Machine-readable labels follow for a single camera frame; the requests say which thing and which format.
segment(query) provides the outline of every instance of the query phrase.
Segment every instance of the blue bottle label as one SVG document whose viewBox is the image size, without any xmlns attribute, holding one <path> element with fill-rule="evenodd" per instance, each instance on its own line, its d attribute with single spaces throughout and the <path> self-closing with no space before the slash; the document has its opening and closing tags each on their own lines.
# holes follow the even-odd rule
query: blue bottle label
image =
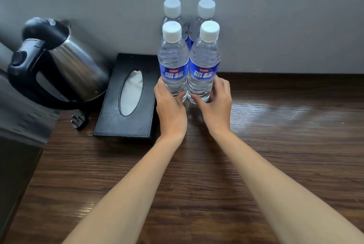
<svg viewBox="0 0 364 244">
<path fill-rule="evenodd" d="M 189 59 L 189 63 L 190 63 L 190 76 L 198 81 L 209 81 L 213 79 L 216 75 L 217 68 L 220 64 L 220 62 L 218 62 L 215 66 L 211 68 L 199 67 L 198 65 L 194 64 L 191 61 L 191 58 Z"/>
<path fill-rule="evenodd" d="M 187 43 L 188 49 L 191 50 L 194 41 L 191 40 L 190 36 L 187 37 L 186 43 Z"/>
<path fill-rule="evenodd" d="M 161 76 L 166 81 L 180 81 L 186 78 L 188 73 L 188 64 L 178 67 L 178 68 L 167 68 L 159 63 L 159 67 L 161 68 Z"/>
</svg>

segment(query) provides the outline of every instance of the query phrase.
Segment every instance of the kettle lid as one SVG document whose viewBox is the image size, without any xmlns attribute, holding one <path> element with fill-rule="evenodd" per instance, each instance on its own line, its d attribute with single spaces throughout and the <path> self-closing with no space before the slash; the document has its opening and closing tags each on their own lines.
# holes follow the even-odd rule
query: kettle lid
<svg viewBox="0 0 364 244">
<path fill-rule="evenodd" d="M 55 49 L 63 44 L 70 35 L 69 27 L 57 20 L 33 18 L 25 23 L 22 31 L 23 41 L 39 39 L 44 41 L 44 48 Z"/>
</svg>

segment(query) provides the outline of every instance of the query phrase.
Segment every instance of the kettle button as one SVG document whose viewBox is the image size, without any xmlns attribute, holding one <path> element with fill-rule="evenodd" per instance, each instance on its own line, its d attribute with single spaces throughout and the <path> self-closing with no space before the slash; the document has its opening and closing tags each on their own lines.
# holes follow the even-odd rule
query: kettle button
<svg viewBox="0 0 364 244">
<path fill-rule="evenodd" d="M 16 67 L 21 65 L 25 59 L 27 58 L 28 54 L 26 51 L 16 51 L 11 58 L 11 64 Z"/>
</svg>

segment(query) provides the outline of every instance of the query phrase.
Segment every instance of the forearm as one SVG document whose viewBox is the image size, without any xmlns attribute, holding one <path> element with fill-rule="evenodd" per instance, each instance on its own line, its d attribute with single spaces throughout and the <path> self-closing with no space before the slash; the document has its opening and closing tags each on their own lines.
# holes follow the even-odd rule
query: forearm
<svg viewBox="0 0 364 244">
<path fill-rule="evenodd" d="M 132 244 L 180 140 L 159 139 L 154 147 L 76 226 L 63 244 Z"/>
<path fill-rule="evenodd" d="M 342 215 L 275 168 L 233 133 L 216 136 L 281 243 L 363 243 Z"/>
</svg>

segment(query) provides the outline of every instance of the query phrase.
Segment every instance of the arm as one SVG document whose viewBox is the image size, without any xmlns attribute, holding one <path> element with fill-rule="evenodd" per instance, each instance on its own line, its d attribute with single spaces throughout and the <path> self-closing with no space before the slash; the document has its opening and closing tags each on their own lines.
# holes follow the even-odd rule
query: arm
<svg viewBox="0 0 364 244">
<path fill-rule="evenodd" d="M 161 136 L 68 235 L 63 244 L 136 243 L 162 175 L 187 129 L 184 93 L 175 99 L 159 80 L 154 88 Z"/>
<path fill-rule="evenodd" d="M 210 134 L 243 178 L 281 243 L 364 243 L 360 230 L 231 132 L 228 81 L 216 76 L 209 104 L 196 95 L 192 98 Z"/>
</svg>

